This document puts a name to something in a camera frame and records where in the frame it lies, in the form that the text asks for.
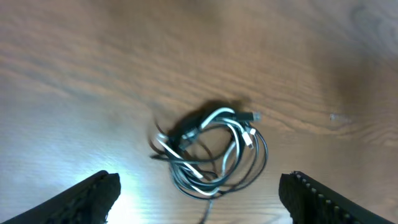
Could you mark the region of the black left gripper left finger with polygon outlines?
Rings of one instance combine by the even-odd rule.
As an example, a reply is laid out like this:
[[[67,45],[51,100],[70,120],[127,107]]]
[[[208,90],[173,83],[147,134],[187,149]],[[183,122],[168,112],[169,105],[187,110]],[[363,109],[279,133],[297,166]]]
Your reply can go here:
[[[105,224],[120,194],[119,174],[101,170],[3,224]]]

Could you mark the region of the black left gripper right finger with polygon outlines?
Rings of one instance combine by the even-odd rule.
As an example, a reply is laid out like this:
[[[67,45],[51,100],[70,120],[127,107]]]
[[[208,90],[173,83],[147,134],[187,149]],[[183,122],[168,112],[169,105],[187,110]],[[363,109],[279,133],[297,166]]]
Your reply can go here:
[[[390,224],[300,171],[281,175],[279,198],[294,223]]]

